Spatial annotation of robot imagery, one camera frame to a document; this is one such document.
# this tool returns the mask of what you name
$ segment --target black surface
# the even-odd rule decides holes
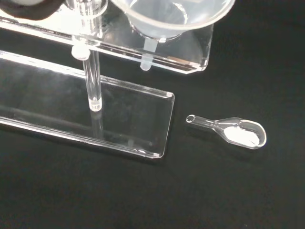
[[[0,228],[305,228],[304,6],[237,1],[215,26],[202,73],[144,73],[101,56],[102,74],[175,93],[166,156],[150,163],[0,130]],[[81,67],[69,46],[7,31],[0,41]],[[198,135],[184,125],[189,114],[257,121],[267,144],[252,151]]]

